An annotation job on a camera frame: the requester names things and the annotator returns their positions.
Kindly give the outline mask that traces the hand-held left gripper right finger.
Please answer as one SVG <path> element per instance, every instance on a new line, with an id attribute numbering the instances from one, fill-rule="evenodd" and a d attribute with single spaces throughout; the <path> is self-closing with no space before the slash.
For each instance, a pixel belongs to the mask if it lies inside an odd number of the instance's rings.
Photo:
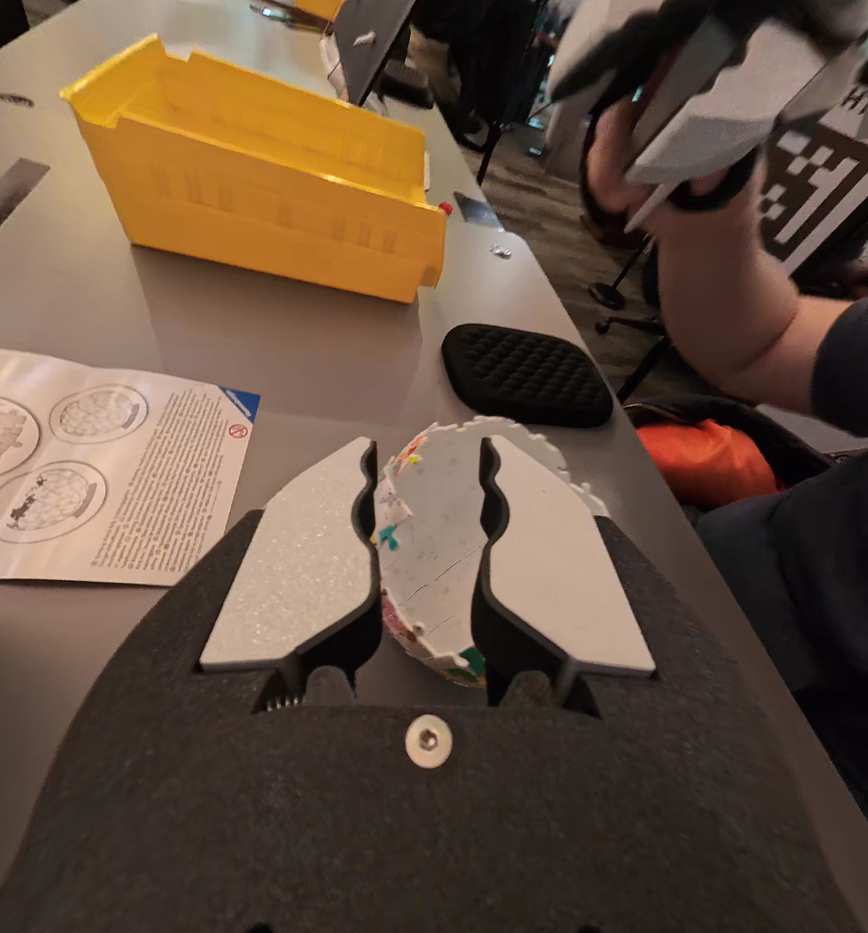
<path id="1" fill-rule="evenodd" d="M 500 678 L 657 670 L 587 497 L 506 437 L 482 440 L 486 536 L 472 636 Z"/>

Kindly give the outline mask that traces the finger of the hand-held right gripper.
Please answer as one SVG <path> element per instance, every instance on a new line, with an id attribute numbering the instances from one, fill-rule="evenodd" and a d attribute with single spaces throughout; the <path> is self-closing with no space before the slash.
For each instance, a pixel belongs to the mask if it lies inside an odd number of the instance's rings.
<path id="1" fill-rule="evenodd" d="M 790 102 L 834 62 L 784 24 L 761 24 L 737 41 L 707 90 L 690 99 L 644 150 L 632 146 L 629 182 L 684 183 L 730 167 L 766 138 Z"/>
<path id="2" fill-rule="evenodd" d="M 707 90 L 729 62 L 737 43 L 728 28 L 696 29 L 635 123 L 632 133 L 635 151 L 644 150 L 690 99 Z"/>

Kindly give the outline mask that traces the person's right forearm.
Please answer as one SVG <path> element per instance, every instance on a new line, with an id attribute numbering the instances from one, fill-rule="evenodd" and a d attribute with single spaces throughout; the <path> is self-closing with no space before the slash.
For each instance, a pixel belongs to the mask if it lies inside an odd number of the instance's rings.
<path id="1" fill-rule="evenodd" d="M 812 414 L 819 349 L 849 304 L 800 294 L 747 204 L 706 213 L 663 206 L 648 229 L 661 315 L 684 360 L 731 397 Z"/>

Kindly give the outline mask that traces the dark tilted panel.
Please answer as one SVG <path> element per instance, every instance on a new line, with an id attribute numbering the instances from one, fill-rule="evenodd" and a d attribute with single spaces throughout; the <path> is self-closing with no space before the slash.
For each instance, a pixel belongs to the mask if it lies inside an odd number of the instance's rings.
<path id="1" fill-rule="evenodd" d="M 328 37 L 347 103 L 363 105 L 377 83 L 416 1 L 345 1 Z"/>

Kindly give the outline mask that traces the person's dark blue clothing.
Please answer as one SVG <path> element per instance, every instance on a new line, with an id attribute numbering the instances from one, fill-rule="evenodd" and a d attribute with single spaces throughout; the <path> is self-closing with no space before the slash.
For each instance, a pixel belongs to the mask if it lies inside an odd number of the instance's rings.
<path id="1" fill-rule="evenodd" d="M 868 437 L 868 297 L 824 337 L 811 403 Z M 697 531 L 868 820 L 868 450 L 716 509 Z"/>

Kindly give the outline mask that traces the folded instruction sheet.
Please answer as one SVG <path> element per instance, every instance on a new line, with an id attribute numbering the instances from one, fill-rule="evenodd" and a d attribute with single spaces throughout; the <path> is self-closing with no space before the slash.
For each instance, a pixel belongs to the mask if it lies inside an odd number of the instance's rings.
<path id="1" fill-rule="evenodd" d="M 178 582 L 227 528 L 259 403 L 0 349 L 0 581 Z"/>

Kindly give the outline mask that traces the dark flat card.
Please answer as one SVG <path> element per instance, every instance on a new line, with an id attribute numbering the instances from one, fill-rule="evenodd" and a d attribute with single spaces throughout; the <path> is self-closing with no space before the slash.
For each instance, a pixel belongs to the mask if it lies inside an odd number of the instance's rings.
<path id="1" fill-rule="evenodd" d="M 466 223 L 498 230 L 505 229 L 493 206 L 487 201 L 471 198 L 460 191 L 453 193 L 453 200 Z"/>

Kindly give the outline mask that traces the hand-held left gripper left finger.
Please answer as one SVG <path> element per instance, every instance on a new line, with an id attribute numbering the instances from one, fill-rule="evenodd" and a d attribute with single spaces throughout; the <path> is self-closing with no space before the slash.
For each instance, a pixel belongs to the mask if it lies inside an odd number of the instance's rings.
<path id="1" fill-rule="evenodd" d="M 200 656 L 203 670 L 353 673 L 372 657 L 381 640 L 377 480 L 376 443 L 357 437 L 268 501 Z"/>

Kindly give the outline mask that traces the yellow plastic bin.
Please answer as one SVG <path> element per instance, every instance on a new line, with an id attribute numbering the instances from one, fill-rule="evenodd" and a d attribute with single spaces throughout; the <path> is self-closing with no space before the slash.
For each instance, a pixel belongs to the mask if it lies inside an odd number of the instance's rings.
<path id="1" fill-rule="evenodd" d="M 135 245 L 403 303 L 440 281 L 415 127 L 157 35 L 60 95 Z"/>

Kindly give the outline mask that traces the half-built puzzle ball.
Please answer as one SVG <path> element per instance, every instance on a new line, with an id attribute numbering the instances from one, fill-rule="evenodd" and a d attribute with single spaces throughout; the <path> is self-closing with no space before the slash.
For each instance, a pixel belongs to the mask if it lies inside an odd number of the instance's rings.
<path id="1" fill-rule="evenodd" d="M 479 517 L 481 442 L 499 436 L 573 486 L 597 516 L 609 516 L 590 484 L 573 484 L 562 452 L 503 417 L 428 426 L 381 469 L 374 495 L 383 625 L 408 657 L 469 689 L 486 685 L 471 634 L 471 602 L 486 534 Z"/>

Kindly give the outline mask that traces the person's right hand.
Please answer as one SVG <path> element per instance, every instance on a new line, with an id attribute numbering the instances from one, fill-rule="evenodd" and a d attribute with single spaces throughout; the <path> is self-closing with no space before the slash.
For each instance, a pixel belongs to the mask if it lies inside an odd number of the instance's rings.
<path id="1" fill-rule="evenodd" d="M 587 157 L 589 189 L 611 214 L 634 218 L 653 193 L 647 185 L 631 183 L 626 171 L 633 158 L 631 134 L 642 107 L 627 96 L 603 111 L 596 121 L 594 141 Z M 689 254 L 696 259 L 736 259 L 761 251 L 757 197 L 765 180 L 765 157 L 757 156 L 743 191 L 725 206 L 708 212 L 686 212 L 664 202 L 646 220 L 664 258 Z"/>

